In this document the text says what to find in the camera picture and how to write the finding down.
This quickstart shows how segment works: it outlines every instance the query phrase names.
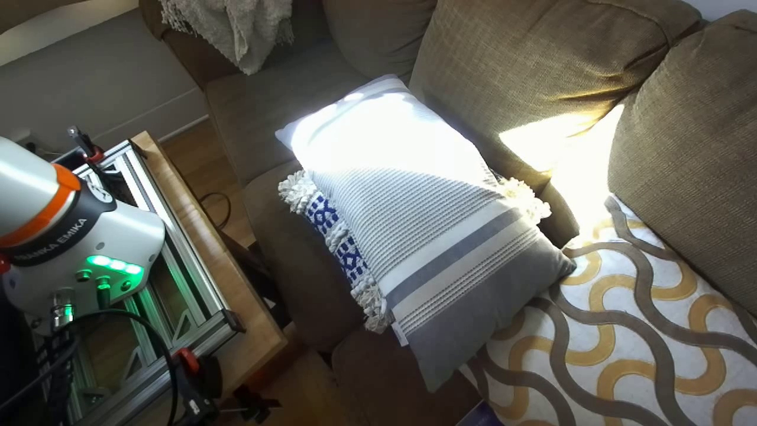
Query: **white blanket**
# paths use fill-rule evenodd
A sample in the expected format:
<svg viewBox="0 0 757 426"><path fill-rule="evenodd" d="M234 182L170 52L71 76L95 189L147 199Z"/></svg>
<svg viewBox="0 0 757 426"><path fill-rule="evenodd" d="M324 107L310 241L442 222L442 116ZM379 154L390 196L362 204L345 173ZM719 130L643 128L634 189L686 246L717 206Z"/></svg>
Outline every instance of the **white blanket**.
<svg viewBox="0 0 757 426"><path fill-rule="evenodd" d="M194 31L246 76L255 73L279 40L291 40L291 0L161 0L163 21Z"/></svg>

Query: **couch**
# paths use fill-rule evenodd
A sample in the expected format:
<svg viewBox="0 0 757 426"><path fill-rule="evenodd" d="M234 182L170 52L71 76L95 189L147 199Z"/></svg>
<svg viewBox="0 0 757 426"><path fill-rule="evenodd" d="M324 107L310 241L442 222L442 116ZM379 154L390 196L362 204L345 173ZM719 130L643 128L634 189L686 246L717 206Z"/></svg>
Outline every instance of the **couch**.
<svg viewBox="0 0 757 426"><path fill-rule="evenodd" d="M336 260L308 220L289 213L277 194L277 185L298 170L298 163L274 140L274 130L383 73L405 78L480 149L492 170L525 180L549 201L551 218L539 227L570 256L589 258L580 267L601 270L591 260L608 253L589 253L587 246L575 244L577 237L610 232L610 246L632 241L643 256L674 258L677 277L695 277L695 289L712 286L703 303L729 305L731 320L736 315L745 329L738 341L722 336L726 331L712 341L729 341L726 348L738 346L748 360L738 372L755 374L757 286L750 277L757 272L752 263L757 244L750 234L757 227L757 201L750 187L757 185L752 173L757 163L757 88L752 83L757 14L738 12L705 21L695 7L679 0L528 5L516 0L300 0L293 2L296 43L279 47L255 76L237 73L199 36L166 28L158 19L158 0L142 0L142 14L206 92L222 149L246 187L244 201L265 265L284 293L298 334L329 362L352 424L454 424L480 398L490 400L502 419L525 419L528 402L516 405L502 391L506 386L520 386L516 393L520 398L530 386L539 388L546 402L563 400L537 374L554 369L556 381L565 376L561 367L565 362L556 357L570 355L556 353L568 350L556 341L565 343L572 322L568 329L556 329L551 343L535 334L525 338L520 350L551 353L542 360L544 364L532 364L532 372L502 374L492 357L504 346L513 350L504 341L523 336L523 324L535 331L544 315L556 320L558 312L568 312L563 301L570 301L568 289L577 279L568 277L565 284L539 296L525 310L537 310L542 320L520 315L520 331L513 329L516 324L499 331L435 393L423 388L414 355L400 348L393 334L362 329L362 310L350 298ZM599 187L596 194L613 192L615 204L584 194L594 187ZM622 253L629 253L634 265L648 263L627 249ZM629 298L653 272L658 270L639 267L627 277ZM677 331L677 324L658 310L641 310L648 315L643 322ZM688 331L679 334L681 341L698 341ZM660 367L629 362L629 369L641 376L643 372L655 376L667 367L669 362ZM669 376L643 383L655 395L672 386ZM572 393L572 402L554 405L554 419L565 424L613 417L658 421L629 405L599 407L591 395ZM528 395L532 407L551 407L537 405L539 398L532 391ZM757 405L755 388L740 391L738 398L724 402L731 407L731 421L738 407ZM660 402L660 407L658 414L667 421L710 419L710 414L686 412L688 405L681 409Z"/></svg>

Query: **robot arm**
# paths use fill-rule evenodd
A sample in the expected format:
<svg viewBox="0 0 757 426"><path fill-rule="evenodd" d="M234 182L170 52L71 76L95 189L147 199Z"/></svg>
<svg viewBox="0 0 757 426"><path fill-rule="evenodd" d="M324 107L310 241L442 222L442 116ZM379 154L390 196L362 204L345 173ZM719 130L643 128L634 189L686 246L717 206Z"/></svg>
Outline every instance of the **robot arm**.
<svg viewBox="0 0 757 426"><path fill-rule="evenodd" d="M0 137L2 291L35 331L137 291L163 234L154 213Z"/></svg>

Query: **gray couch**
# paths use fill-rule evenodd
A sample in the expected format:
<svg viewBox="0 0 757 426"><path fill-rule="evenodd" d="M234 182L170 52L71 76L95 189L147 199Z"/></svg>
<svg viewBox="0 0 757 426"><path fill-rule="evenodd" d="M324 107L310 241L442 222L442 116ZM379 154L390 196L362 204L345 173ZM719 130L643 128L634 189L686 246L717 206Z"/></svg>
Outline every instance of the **gray couch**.
<svg viewBox="0 0 757 426"><path fill-rule="evenodd" d="M324 7L300 0L296 45L277 50L260 73L241 76L199 38L163 28L154 0L144 0L142 12L206 90L222 149L246 185L265 263L298 334L329 360L355 424L454 424L478 400L461 376L428 395L412 353L390 334L362 329L362 312L319 234L277 196L298 163L274 130L381 73L409 80L497 173L525 180L546 199L554 215L542 230L556 246L580 232L570 206L546 170L509 149L504 130L561 116L551 133L570 137L627 99L610 189L726 296L757 312L748 301L757 301L757 286L743 279L757 275L750 263L757 204L745 196L757 185L750 170L757 88L748 83L757 54L740 54L755 47L755 14L717 24L705 45L660 71L681 38L705 28L679 0L324 0ZM733 45L733 52L707 43ZM695 64L707 66L712 80L686 73ZM686 90L707 90L719 104L688 104ZM712 128L731 142L726 156L712 147Z"/></svg>

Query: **electronic device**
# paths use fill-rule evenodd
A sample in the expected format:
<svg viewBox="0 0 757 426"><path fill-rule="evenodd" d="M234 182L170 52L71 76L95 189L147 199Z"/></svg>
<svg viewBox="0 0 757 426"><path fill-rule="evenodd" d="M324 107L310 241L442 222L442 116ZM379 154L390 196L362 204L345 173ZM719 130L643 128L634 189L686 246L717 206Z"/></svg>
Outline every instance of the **electronic device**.
<svg viewBox="0 0 757 426"><path fill-rule="evenodd" d="M158 215L0 137L0 279L33 331L140 291L166 239Z"/></svg>

